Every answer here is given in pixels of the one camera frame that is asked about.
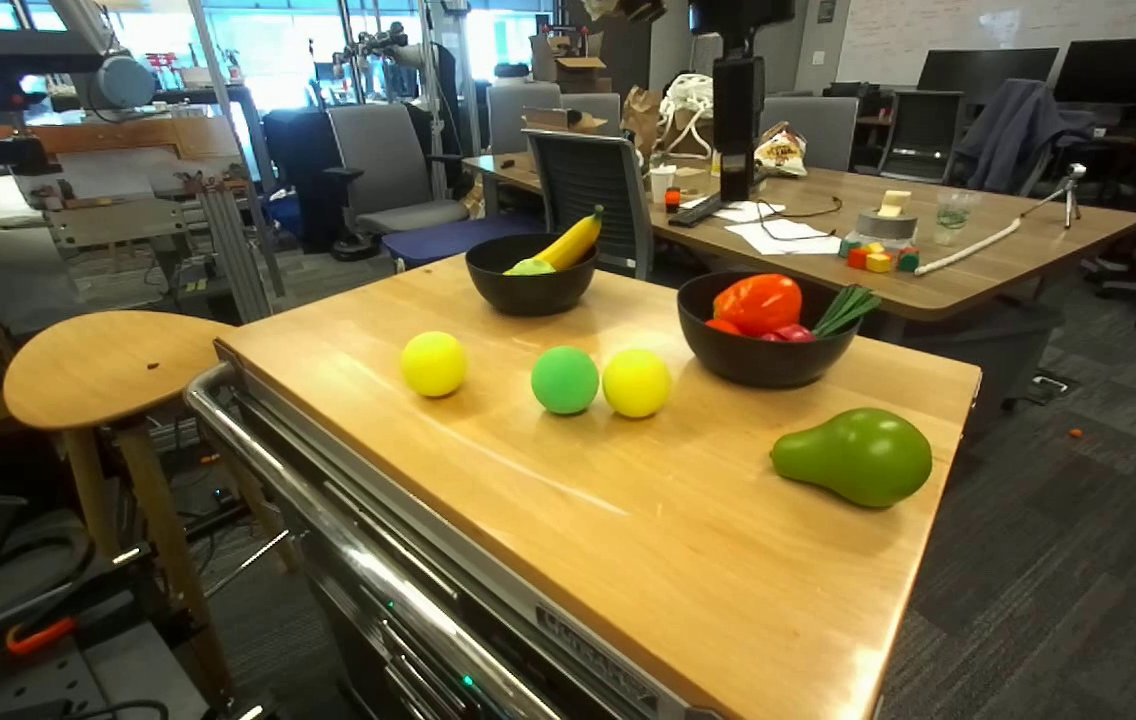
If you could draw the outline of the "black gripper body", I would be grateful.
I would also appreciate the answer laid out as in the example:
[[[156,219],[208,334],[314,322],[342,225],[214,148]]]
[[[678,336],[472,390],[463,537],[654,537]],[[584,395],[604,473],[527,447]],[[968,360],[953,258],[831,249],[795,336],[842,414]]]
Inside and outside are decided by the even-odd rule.
[[[711,65],[711,138],[721,151],[721,196],[753,196],[753,151],[761,134],[763,65],[749,51],[728,51]]]

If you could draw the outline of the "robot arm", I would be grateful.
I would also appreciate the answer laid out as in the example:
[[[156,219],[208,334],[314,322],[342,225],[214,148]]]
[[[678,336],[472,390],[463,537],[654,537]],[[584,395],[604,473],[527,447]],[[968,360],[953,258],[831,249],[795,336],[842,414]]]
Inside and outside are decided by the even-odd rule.
[[[754,56],[754,34],[789,25],[790,17],[795,0],[687,0],[687,34],[717,34],[725,40],[725,51],[711,62],[711,141],[725,201],[749,201],[754,187],[763,108],[763,62]]]

